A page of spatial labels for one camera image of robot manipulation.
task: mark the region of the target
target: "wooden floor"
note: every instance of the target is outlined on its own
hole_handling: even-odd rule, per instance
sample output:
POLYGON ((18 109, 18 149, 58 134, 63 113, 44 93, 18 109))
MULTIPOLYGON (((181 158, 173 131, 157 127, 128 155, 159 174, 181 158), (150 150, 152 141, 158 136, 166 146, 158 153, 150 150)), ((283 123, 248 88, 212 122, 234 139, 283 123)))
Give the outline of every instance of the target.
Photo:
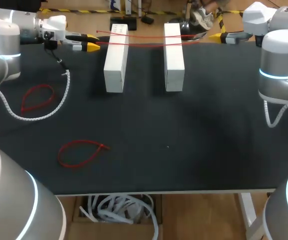
MULTIPOLYGON (((46 8, 106 10, 106 0, 48 0, 46 8)), ((185 0, 152 0, 152 11, 181 12, 185 0)), ((244 10, 253 0, 231 0, 227 10, 244 10)), ((288 5, 288 0, 261 0, 268 7, 288 5)), ((43 18, 55 13, 40 14, 43 18)), ((65 13, 68 30, 102 36, 97 30, 109 31, 110 14, 74 14, 65 13)), ((135 35, 163 34, 163 24, 171 19, 167 15, 152 16, 154 24, 146 25, 138 21, 135 35)), ((224 24, 227 31, 241 31, 242 19, 238 14, 225 14, 224 24)), ((220 33, 218 23, 208 35, 220 33)), ((134 43, 146 42, 131 39, 134 43)), ((209 42, 206 37, 201 42, 209 42)), ((253 194, 257 214, 263 210, 267 196, 265 193, 253 194)), ((72 222, 75 205, 74 197, 60 198, 66 210, 68 240, 149 240, 153 235, 152 225, 126 225, 105 223, 72 222)), ((244 240, 245 228, 240 207, 234 194, 177 194, 162 197, 163 224, 160 226, 160 240, 244 240)))

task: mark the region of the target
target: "white foam block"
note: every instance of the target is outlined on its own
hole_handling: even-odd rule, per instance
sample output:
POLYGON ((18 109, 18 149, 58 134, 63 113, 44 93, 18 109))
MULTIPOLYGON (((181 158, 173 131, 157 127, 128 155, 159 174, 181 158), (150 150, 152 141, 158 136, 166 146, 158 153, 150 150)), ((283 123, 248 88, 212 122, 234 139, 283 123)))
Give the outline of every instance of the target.
POLYGON ((165 23, 164 36, 164 44, 168 45, 164 46, 166 91, 180 92, 183 90, 185 75, 182 41, 180 37, 167 37, 180 36, 179 23, 165 23))
POLYGON ((127 36, 118 36, 113 33, 127 35, 128 27, 126 24, 113 24, 111 32, 109 42, 119 43, 121 45, 108 45, 104 66, 106 91, 108 93, 122 93, 128 55, 128 45, 122 44, 128 44, 129 41, 127 36))

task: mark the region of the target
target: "table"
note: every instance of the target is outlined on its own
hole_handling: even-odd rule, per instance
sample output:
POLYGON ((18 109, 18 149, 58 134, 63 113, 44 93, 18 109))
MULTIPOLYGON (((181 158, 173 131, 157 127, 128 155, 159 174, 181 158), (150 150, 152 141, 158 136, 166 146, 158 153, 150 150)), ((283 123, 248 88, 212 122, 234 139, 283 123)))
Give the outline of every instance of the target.
MULTIPOLYGON (((260 49, 241 45, 184 46, 182 92, 165 92, 163 49, 129 49, 123 94, 106 93, 98 52, 58 50, 71 70, 67 102, 34 123, 8 115, 0 100, 0 149, 56 195, 133 192, 249 192, 276 188, 288 176, 288 111, 270 129, 258 96, 260 49), (89 139, 111 147, 78 169, 61 167, 59 148, 89 139)), ((63 94, 62 69, 42 46, 22 47, 22 75, 0 89, 19 114, 24 93, 51 84, 63 94)), ((48 92, 35 95, 44 101, 48 92)), ((270 107, 271 116, 280 106, 270 107)), ((84 160, 95 147, 68 150, 84 160)))

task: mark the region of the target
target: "yellow black hazard tape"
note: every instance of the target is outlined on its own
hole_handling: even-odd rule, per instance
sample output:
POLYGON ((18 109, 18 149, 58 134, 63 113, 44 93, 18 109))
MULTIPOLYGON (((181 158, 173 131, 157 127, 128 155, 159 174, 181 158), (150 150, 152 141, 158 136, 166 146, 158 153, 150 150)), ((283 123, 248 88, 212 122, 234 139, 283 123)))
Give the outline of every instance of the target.
MULTIPOLYGON (((40 12, 42 13, 50 13, 50 12, 56 12, 56 13, 81 13, 81 14, 125 14, 125 11, 118 11, 118 10, 71 10, 71 9, 64 9, 64 8, 40 8, 40 12)), ((142 12, 143 14, 151 14, 151 15, 179 15, 181 16, 181 12, 173 12, 173 11, 148 11, 148 12, 142 12)))
POLYGON ((238 11, 238 10, 222 11, 220 8, 218 9, 216 18, 218 20, 221 32, 226 33, 227 31, 224 25, 223 14, 239 14, 241 17, 243 17, 244 11, 238 11))

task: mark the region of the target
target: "bundle of white cables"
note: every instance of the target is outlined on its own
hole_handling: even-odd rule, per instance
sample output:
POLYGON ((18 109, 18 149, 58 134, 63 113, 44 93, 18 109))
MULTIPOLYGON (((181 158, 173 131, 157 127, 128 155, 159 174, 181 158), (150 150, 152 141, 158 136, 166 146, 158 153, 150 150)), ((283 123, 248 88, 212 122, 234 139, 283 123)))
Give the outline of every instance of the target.
POLYGON ((148 205, 142 200, 139 200, 133 196, 124 195, 124 194, 114 194, 109 195, 104 200, 102 200, 97 206, 97 215, 99 218, 95 218, 93 212, 95 211, 98 195, 89 195, 87 201, 87 211, 80 206, 79 209, 81 212, 87 216, 94 223, 127 223, 127 224, 136 224, 138 223, 144 216, 144 218, 152 217, 153 225, 154 225, 154 235, 153 240, 157 240, 158 238, 158 223, 154 213, 154 201, 149 196, 151 205, 148 205), (146 208, 149 212, 148 215, 145 215, 144 208, 146 208), (125 212, 128 211, 129 218, 126 218, 125 212))
POLYGON ((50 116, 54 115, 61 107, 62 105, 64 104, 65 100, 66 100, 66 97, 67 97, 67 94, 68 94, 68 90, 69 90, 69 85, 70 85, 70 72, 68 69, 65 70, 66 73, 63 73, 62 75, 66 75, 67 77, 67 83, 66 83, 66 88, 65 88, 65 92, 64 92, 64 96, 62 98, 62 100, 60 101, 59 105, 52 111, 50 112, 49 114, 47 115, 44 115, 44 116, 40 116, 40 117, 34 117, 34 118, 28 118, 28 117, 20 117, 18 115, 16 115, 12 109, 10 108, 4 94, 0 91, 0 98, 2 99, 5 107, 6 107, 6 110, 8 111, 8 113, 18 119, 18 120, 21 120, 21 121, 28 121, 28 122, 33 122, 33 121, 40 121, 40 120, 43 120, 43 119, 46 119, 46 118, 49 118, 50 116))

